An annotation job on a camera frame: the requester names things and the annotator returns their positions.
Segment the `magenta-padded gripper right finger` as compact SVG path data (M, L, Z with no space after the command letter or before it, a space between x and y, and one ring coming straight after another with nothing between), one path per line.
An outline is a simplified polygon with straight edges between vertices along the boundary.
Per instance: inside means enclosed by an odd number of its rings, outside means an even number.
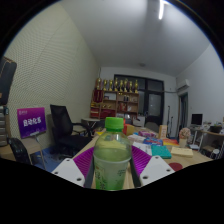
M135 146L132 147L130 166L136 188L146 186L174 173L174 170L160 156L150 156Z

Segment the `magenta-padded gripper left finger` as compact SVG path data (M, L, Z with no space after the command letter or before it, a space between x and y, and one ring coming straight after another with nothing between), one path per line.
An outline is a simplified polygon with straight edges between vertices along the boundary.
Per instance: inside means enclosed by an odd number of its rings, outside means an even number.
M52 173L84 188L94 186L94 163L91 147L74 158L65 158Z

